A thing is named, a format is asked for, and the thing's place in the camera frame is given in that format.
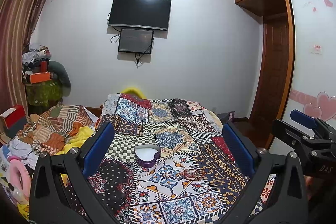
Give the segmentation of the striped orange brown blanket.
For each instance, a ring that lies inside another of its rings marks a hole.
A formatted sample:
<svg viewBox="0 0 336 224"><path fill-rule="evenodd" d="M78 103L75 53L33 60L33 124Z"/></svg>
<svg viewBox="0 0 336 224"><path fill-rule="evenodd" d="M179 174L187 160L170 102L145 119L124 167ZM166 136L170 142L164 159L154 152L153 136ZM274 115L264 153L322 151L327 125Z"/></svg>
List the striped orange brown blanket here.
<svg viewBox="0 0 336 224"><path fill-rule="evenodd" d="M82 127L93 124L83 106L58 104L41 114L36 122L24 125L17 137L29 144L36 155L43 151L54 155L63 150Z"/></svg>

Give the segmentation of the yellow cloth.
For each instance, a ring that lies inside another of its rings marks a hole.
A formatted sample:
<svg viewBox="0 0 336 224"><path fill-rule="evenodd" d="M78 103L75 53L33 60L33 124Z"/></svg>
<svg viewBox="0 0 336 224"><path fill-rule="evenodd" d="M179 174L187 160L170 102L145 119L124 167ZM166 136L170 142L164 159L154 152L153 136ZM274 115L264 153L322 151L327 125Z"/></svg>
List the yellow cloth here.
<svg viewBox="0 0 336 224"><path fill-rule="evenodd" d="M78 147L80 148L85 141L93 135L95 131L94 126L84 126L81 127L78 131L78 133L73 136L67 144L64 145L64 147L57 152L55 155L62 155L66 154L67 152L70 151L71 148Z"/></svg>

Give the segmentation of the red and white box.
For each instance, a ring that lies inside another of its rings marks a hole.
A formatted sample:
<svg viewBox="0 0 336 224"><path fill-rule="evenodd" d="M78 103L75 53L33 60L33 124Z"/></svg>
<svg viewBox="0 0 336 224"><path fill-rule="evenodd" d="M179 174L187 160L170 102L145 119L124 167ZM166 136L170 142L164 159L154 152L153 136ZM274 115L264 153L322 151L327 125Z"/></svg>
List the red and white box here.
<svg viewBox="0 0 336 224"><path fill-rule="evenodd" d="M1 122L5 131L22 130L27 123L26 113L22 105L14 105L1 114Z"/></svg>

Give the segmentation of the heart-shaped purple tin box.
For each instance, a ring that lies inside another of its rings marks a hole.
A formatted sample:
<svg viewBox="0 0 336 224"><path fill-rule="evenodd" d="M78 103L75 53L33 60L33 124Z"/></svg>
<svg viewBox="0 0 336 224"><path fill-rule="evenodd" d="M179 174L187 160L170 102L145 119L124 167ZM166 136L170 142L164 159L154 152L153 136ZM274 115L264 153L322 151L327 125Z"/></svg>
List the heart-shaped purple tin box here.
<svg viewBox="0 0 336 224"><path fill-rule="evenodd" d="M161 157L161 148L155 144L141 144L134 147L136 162L144 168L155 166L156 161Z"/></svg>

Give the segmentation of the green patterned covered stand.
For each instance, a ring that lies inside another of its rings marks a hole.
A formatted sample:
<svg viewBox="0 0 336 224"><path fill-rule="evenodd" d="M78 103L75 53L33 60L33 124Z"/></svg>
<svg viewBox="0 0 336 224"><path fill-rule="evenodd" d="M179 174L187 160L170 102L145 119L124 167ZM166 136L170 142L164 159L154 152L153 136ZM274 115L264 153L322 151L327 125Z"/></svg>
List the green patterned covered stand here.
<svg viewBox="0 0 336 224"><path fill-rule="evenodd" d="M42 114L62 101L63 88L58 80L25 84L29 113Z"/></svg>

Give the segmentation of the colourful patchwork bedspread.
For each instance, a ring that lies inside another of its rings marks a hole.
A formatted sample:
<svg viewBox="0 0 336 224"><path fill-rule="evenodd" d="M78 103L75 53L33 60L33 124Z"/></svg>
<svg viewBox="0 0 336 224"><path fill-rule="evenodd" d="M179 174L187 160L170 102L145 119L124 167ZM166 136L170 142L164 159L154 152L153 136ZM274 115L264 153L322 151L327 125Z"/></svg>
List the colourful patchwork bedspread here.
<svg viewBox="0 0 336 224"><path fill-rule="evenodd" d="M248 184L221 121L198 102L110 94L104 122L114 139L88 182L119 223L217 223ZM141 144L161 148L154 167L136 162Z"/></svg>

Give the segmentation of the white sliding door with hearts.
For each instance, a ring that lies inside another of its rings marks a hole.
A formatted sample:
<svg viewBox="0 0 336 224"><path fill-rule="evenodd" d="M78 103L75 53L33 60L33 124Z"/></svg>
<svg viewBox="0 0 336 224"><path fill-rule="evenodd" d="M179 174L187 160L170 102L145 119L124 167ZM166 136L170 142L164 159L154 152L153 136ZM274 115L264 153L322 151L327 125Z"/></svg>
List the white sliding door with hearts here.
<svg viewBox="0 0 336 224"><path fill-rule="evenodd" d="M335 0L290 0L294 25L294 67L282 120L299 110L335 126Z"/></svg>

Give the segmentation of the orange box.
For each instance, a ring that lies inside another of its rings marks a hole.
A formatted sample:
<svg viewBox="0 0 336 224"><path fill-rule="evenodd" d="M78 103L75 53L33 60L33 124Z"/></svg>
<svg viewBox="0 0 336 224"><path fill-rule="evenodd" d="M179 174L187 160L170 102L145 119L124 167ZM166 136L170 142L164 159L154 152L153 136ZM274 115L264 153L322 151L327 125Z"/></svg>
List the orange box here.
<svg viewBox="0 0 336 224"><path fill-rule="evenodd" d="M26 80L29 84L36 84L51 80L50 72L32 73L26 71Z"/></svg>

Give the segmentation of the yellow pillow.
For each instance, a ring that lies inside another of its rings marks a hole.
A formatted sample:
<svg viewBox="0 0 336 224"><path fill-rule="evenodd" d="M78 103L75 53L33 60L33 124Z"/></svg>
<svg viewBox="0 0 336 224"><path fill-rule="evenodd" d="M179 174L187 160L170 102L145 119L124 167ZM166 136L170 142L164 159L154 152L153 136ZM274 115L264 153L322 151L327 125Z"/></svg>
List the yellow pillow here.
<svg viewBox="0 0 336 224"><path fill-rule="evenodd" d="M122 90L123 94L129 94L129 95L133 95L133 96L137 96L138 98L141 99L146 99L146 96L143 94L142 91L140 91L138 88L136 87L128 87Z"/></svg>

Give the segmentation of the brown wooden wardrobe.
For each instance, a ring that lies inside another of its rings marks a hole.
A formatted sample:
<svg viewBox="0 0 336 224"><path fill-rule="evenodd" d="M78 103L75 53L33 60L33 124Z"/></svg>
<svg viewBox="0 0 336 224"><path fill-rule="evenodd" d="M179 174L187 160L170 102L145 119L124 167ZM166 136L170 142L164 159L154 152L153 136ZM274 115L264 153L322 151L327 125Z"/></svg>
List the brown wooden wardrobe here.
<svg viewBox="0 0 336 224"><path fill-rule="evenodd" d="M263 19L261 68L246 133L258 147L270 148L272 122L282 118L294 67L294 21L290 0L235 0Z"/></svg>

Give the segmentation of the pile of clothes and bags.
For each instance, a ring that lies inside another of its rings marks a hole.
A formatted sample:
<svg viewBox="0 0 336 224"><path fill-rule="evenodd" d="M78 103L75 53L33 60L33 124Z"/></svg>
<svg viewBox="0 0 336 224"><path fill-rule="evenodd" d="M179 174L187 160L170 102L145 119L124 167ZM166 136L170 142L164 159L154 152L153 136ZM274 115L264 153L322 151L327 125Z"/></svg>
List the pile of clothes and bags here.
<svg viewBox="0 0 336 224"><path fill-rule="evenodd" d="M50 59L51 53L47 46L31 44L29 51L22 55L23 74L26 71L32 73L46 72Z"/></svg>

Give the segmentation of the striped red-brown curtain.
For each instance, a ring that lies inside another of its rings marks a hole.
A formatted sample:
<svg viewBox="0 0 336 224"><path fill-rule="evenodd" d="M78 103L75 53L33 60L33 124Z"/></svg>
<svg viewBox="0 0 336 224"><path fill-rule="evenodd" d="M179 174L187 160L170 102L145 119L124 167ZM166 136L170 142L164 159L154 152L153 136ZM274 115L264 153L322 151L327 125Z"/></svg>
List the striped red-brown curtain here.
<svg viewBox="0 0 336 224"><path fill-rule="evenodd" d="M27 107L22 83L22 55L46 0L1 0L1 111Z"/></svg>

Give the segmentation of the small black wall monitor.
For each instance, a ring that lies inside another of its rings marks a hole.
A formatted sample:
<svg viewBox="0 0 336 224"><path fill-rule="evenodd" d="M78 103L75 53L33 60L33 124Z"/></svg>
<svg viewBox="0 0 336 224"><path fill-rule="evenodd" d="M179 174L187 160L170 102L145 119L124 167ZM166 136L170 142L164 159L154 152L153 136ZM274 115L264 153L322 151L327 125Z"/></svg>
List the small black wall monitor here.
<svg viewBox="0 0 336 224"><path fill-rule="evenodd" d="M122 28L118 51L150 55L154 40L154 31L135 28Z"/></svg>

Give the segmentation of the black wall television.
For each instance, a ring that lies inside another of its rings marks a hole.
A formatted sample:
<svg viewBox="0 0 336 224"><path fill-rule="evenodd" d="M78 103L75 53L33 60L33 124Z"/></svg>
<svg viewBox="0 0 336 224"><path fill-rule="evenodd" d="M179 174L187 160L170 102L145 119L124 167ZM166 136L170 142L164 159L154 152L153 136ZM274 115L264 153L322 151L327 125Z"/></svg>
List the black wall television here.
<svg viewBox="0 0 336 224"><path fill-rule="evenodd" d="M166 31L171 0L113 0L108 25Z"/></svg>

